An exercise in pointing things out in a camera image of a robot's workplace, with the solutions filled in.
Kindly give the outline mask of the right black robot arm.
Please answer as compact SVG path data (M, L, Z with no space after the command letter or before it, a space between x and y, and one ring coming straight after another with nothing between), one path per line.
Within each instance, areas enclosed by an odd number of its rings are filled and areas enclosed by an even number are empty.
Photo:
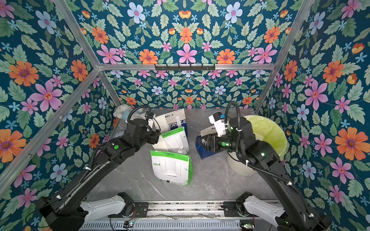
M235 153L237 162L249 167L268 183L281 207L273 206L245 192L236 199L240 215L256 215L279 231L325 231L330 219L317 212L303 197L286 171L282 161L288 151L287 139L281 127L269 118L236 116L228 112L236 102L230 102L225 113L209 116L216 132L201 137L198 142L206 151Z

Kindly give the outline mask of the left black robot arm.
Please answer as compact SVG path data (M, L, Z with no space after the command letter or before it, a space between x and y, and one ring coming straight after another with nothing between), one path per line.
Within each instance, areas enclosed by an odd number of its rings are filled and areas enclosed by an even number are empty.
M149 125L153 117L148 105L131 111L123 135L98 145L88 166L74 180L50 197L37 200L36 211L45 218L51 230L77 231L84 224L105 216L131 217L135 214L134 201L126 193L95 202L86 202L85 198L106 175L145 144L158 142L161 130L154 130Z

